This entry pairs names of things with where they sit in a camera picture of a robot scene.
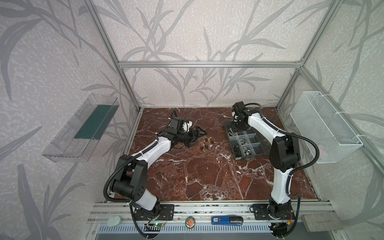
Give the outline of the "grey compartment organizer box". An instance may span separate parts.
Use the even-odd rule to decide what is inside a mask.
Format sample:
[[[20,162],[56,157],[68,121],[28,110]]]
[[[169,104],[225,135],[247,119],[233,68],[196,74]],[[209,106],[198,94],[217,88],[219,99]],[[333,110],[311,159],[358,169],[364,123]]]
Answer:
[[[269,142],[254,128],[235,132],[231,127],[231,122],[225,121],[223,130],[226,131],[235,160],[251,159],[269,154]]]

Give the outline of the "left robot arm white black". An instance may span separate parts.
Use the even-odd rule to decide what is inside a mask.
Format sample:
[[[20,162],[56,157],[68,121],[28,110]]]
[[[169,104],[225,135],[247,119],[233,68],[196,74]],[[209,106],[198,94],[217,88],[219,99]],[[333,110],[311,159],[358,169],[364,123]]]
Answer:
[[[197,140],[207,135],[207,131],[193,126],[191,121],[171,117],[168,124],[155,140],[133,155],[122,155],[114,172],[107,179],[103,195],[105,200],[115,203],[128,203],[152,215],[160,211],[160,200],[147,190],[148,169],[159,157],[181,143],[190,148]]]

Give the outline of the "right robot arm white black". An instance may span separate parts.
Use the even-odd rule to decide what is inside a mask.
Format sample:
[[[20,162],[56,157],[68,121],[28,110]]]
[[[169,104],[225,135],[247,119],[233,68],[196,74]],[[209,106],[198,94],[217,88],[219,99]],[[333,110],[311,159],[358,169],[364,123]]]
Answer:
[[[303,136],[288,133],[264,117],[262,107],[257,103],[237,102],[232,107],[233,120],[231,128],[236,132],[253,128],[270,144],[269,160],[274,168],[274,186],[269,198],[270,214],[279,214],[291,206],[291,198],[300,195],[291,194],[294,173],[314,165],[320,158],[318,145]],[[306,141],[315,149],[315,156],[308,164],[298,166],[301,160],[299,140]]]

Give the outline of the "pile of screws and nuts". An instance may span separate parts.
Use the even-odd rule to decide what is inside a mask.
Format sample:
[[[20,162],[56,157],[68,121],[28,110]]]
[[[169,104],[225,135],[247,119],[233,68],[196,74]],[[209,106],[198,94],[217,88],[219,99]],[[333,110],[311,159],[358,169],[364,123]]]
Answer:
[[[215,144],[215,141],[212,137],[203,139],[201,143],[201,151],[203,153],[206,153],[209,149],[213,147],[214,144]]]

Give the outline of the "pink object in basket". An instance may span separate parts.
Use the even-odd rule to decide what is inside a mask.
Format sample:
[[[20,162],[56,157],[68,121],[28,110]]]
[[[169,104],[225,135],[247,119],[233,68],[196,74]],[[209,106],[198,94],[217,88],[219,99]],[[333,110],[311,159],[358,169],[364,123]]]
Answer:
[[[322,145],[317,145],[319,149],[319,155],[325,155],[326,154],[326,149]]]

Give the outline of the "round orange button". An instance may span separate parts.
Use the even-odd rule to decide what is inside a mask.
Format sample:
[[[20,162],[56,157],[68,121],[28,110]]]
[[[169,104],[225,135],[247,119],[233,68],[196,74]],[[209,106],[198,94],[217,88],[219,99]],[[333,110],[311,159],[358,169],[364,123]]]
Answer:
[[[188,228],[188,229],[193,229],[196,225],[196,220],[194,217],[192,216],[188,216],[186,219],[185,219],[185,226]]]

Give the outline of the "small green circuit board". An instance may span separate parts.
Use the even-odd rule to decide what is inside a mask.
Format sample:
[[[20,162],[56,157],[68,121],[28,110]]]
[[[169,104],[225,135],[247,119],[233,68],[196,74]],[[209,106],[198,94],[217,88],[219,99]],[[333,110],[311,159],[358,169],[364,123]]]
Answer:
[[[156,222],[156,223],[147,223],[146,227],[147,228],[161,228],[166,225],[166,222]]]

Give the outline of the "blue black usb device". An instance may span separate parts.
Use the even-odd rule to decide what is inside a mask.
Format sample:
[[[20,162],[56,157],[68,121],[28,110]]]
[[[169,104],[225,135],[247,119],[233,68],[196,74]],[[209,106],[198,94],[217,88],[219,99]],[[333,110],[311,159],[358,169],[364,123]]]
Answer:
[[[244,223],[244,219],[240,216],[215,216],[211,218],[212,225],[221,226],[241,226]]]

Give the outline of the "white round disc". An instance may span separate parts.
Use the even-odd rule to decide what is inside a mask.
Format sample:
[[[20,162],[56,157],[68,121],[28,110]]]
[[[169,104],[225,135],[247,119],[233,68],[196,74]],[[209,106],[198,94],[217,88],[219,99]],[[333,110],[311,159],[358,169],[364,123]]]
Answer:
[[[122,222],[122,218],[120,216],[113,216],[107,220],[107,226],[108,227],[116,227],[116,226],[120,225],[121,222]]]

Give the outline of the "grey rectangular pad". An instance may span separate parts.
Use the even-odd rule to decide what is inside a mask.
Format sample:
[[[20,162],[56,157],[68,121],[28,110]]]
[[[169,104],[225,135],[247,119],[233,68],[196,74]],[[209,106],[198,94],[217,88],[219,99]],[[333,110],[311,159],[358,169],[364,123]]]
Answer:
[[[302,222],[310,233],[343,229],[343,225],[335,213],[304,215],[302,216]]]

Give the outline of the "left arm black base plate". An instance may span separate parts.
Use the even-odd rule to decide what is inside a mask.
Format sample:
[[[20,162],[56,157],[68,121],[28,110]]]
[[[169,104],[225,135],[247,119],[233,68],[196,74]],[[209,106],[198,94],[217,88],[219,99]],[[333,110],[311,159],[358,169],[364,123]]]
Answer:
[[[159,204],[156,205],[152,211],[140,208],[134,210],[135,220],[137,221],[172,221],[175,213],[175,205],[173,204]]]

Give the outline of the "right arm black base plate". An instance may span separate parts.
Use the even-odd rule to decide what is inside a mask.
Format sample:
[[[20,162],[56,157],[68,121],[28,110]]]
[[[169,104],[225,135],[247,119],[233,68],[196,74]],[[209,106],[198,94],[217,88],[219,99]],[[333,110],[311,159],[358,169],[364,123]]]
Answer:
[[[288,206],[280,213],[270,213],[272,209],[269,204],[253,204],[249,207],[251,213],[254,214],[255,220],[268,221],[293,221],[296,219],[296,214],[291,206]]]

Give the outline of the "clear plastic wall bin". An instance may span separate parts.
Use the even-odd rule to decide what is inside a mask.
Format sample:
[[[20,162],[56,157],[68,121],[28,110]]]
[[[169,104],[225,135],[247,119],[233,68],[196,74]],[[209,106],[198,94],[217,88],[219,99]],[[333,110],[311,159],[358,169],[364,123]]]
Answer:
[[[119,106],[117,97],[90,94],[42,156],[54,163],[86,163]]]

